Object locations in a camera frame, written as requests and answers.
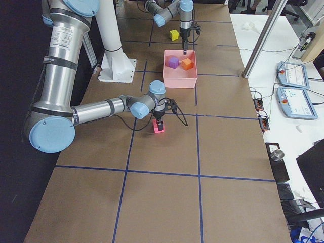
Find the metal pole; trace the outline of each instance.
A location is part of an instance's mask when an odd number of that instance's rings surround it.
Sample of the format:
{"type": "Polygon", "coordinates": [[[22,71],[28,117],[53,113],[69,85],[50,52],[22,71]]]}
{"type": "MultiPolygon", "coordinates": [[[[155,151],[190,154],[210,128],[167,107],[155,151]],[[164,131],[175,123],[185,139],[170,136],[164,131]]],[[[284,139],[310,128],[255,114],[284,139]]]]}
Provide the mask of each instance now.
{"type": "Polygon", "coordinates": [[[287,220],[290,223],[297,223],[297,222],[302,222],[302,221],[306,221],[306,220],[310,220],[310,219],[317,219],[320,217],[324,217],[324,208],[309,211],[306,213],[295,214],[295,215],[288,217],[287,220]]]}
{"type": "Polygon", "coordinates": [[[273,6],[273,10],[271,15],[268,17],[267,22],[264,25],[264,28],[260,34],[260,37],[252,51],[251,57],[242,73],[243,78],[248,78],[252,72],[254,65],[256,64],[263,46],[267,41],[272,29],[274,28],[278,17],[280,16],[281,12],[283,11],[287,0],[276,0],[273,6]]]}

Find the pink block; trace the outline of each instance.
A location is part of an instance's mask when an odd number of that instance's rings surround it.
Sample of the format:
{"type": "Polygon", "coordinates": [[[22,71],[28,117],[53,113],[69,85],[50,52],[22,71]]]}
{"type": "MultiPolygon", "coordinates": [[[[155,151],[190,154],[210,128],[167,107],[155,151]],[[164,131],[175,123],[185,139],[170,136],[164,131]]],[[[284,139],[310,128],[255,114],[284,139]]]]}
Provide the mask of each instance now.
{"type": "Polygon", "coordinates": [[[162,132],[164,132],[164,128],[165,128],[165,127],[164,127],[164,124],[163,124],[163,129],[162,129],[161,131],[159,131],[159,130],[158,130],[158,127],[157,127],[156,120],[153,119],[152,122],[153,122],[153,127],[154,127],[154,133],[162,133],[162,132]]]}

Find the yellow block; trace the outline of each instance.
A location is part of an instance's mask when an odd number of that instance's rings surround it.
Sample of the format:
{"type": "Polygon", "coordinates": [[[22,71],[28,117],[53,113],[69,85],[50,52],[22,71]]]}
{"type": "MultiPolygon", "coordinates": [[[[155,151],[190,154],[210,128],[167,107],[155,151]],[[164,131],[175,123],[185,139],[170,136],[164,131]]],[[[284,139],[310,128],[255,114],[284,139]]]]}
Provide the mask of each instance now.
{"type": "Polygon", "coordinates": [[[169,37],[172,41],[179,39],[179,32],[177,30],[170,30],[169,37]]]}

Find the person's leg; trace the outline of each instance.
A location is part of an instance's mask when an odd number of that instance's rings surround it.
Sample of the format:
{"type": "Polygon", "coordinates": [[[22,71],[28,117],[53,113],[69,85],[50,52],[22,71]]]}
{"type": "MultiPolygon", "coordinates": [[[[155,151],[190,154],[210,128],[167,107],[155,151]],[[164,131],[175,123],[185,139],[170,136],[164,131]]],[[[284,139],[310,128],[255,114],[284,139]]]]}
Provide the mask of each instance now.
{"type": "Polygon", "coordinates": [[[268,9],[267,14],[268,15],[271,14],[274,3],[275,3],[275,0],[268,0],[268,7],[267,7],[267,9],[268,9]]]}
{"type": "Polygon", "coordinates": [[[253,5],[251,6],[251,9],[252,9],[252,10],[256,10],[257,5],[258,5],[260,2],[261,2],[261,0],[254,0],[254,3],[253,3],[253,5]]]}
{"type": "Polygon", "coordinates": [[[255,10],[257,8],[257,5],[261,2],[261,0],[254,0],[251,9],[246,9],[244,11],[241,11],[241,14],[255,14],[255,10]]]}

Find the light blue joint cap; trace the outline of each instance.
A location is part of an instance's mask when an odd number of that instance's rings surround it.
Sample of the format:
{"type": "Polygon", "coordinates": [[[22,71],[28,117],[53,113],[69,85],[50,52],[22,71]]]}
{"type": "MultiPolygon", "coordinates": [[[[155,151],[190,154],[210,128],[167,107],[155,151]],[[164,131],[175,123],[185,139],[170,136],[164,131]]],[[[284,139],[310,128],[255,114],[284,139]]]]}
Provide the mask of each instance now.
{"type": "Polygon", "coordinates": [[[136,117],[137,119],[143,119],[150,113],[150,110],[148,109],[147,105],[145,105],[144,103],[141,103],[141,102],[135,102],[131,106],[130,110],[131,110],[132,115],[134,117],[136,117]]]}
{"type": "Polygon", "coordinates": [[[56,153],[64,150],[73,142],[74,137],[73,123],[59,116],[40,120],[29,133],[31,145],[45,153],[56,153]]]}
{"type": "Polygon", "coordinates": [[[193,1],[192,0],[180,0],[180,8],[184,12],[190,12],[193,10],[193,1]]]}
{"type": "Polygon", "coordinates": [[[150,92],[155,95],[163,95],[166,93],[166,86],[160,80],[154,80],[150,83],[150,92]]]}
{"type": "Polygon", "coordinates": [[[48,26],[48,27],[53,27],[54,23],[51,19],[45,17],[44,15],[42,15],[43,17],[43,23],[44,25],[48,26]]]}
{"type": "Polygon", "coordinates": [[[156,14],[153,17],[153,19],[156,22],[156,24],[158,25],[158,27],[162,27],[163,25],[166,24],[166,21],[164,20],[164,18],[160,14],[156,14]]]}
{"type": "Polygon", "coordinates": [[[99,10],[99,0],[63,0],[76,14],[84,17],[95,16],[99,10]]]}

